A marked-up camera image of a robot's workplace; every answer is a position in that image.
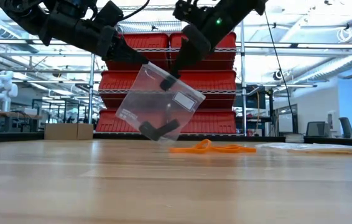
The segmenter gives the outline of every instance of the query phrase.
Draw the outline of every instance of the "white robot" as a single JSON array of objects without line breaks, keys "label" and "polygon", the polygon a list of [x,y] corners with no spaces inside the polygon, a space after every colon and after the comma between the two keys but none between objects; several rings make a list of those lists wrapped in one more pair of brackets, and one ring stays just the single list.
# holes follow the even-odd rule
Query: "white robot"
[{"label": "white robot", "polygon": [[16,84],[12,83],[13,72],[1,71],[0,74],[0,110],[3,112],[10,111],[11,99],[10,97],[16,97],[19,89]]}]

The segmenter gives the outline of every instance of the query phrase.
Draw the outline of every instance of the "cardboard box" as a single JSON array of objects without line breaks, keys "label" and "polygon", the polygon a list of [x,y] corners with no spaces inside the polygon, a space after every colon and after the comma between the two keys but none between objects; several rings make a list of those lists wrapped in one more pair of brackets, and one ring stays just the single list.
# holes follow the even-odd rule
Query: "cardboard box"
[{"label": "cardboard box", "polygon": [[46,140],[90,140],[93,139],[92,124],[46,124]]}]

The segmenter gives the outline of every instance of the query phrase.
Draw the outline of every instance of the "clear plastic sheet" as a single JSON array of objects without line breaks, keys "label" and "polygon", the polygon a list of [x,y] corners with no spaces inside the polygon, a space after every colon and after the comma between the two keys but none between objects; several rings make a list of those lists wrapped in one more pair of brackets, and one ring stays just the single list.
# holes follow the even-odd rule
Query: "clear plastic sheet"
[{"label": "clear plastic sheet", "polygon": [[[175,82],[165,91],[164,80]],[[152,63],[143,65],[116,116],[161,144],[175,142],[205,99],[199,91]]]},{"label": "clear plastic sheet", "polygon": [[295,143],[268,143],[256,146],[258,151],[277,153],[307,153],[307,154],[352,154],[352,146],[334,144],[295,144]]}]

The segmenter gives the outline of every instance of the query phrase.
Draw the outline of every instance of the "red storage crate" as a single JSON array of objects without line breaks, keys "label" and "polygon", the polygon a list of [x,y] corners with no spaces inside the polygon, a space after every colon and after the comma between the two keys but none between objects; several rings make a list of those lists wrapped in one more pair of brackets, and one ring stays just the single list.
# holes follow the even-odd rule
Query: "red storage crate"
[{"label": "red storage crate", "polygon": [[[181,81],[196,90],[236,90],[236,73],[228,71],[182,71]],[[128,90],[136,79],[137,71],[103,72],[99,90]],[[126,94],[101,93],[107,108],[117,108]],[[200,109],[231,109],[235,99],[234,94],[207,94]]]},{"label": "red storage crate", "polygon": [[[167,34],[124,34],[126,43],[134,49],[165,49],[169,47]],[[168,70],[167,52],[143,52],[152,63]],[[108,70],[140,70],[141,65],[124,62],[106,62]]]},{"label": "red storage crate", "polygon": [[[170,35],[170,47],[181,48],[182,38],[186,38],[181,33]],[[236,34],[234,32],[228,34],[216,47],[218,48],[236,48]],[[170,53],[171,64],[177,58],[178,52]],[[184,70],[232,70],[236,52],[214,52],[204,58],[203,61],[198,62],[184,68]]]},{"label": "red storage crate", "polygon": [[[115,116],[116,110],[100,111],[97,132],[137,133],[127,122]],[[233,111],[197,111],[182,133],[236,134],[235,113]]]}]

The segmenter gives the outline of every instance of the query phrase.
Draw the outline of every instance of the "orange rubber band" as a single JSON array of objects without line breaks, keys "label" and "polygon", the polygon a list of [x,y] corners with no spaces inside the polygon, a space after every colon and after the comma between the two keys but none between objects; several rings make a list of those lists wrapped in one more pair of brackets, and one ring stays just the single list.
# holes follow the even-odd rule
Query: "orange rubber band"
[{"label": "orange rubber band", "polygon": [[244,147],[239,145],[227,145],[227,146],[212,146],[212,142],[209,139],[203,140],[199,144],[193,147],[173,147],[170,148],[171,153],[194,153],[194,154],[205,154],[207,152],[223,152],[223,153],[241,153],[241,152],[256,152],[254,147]]}]

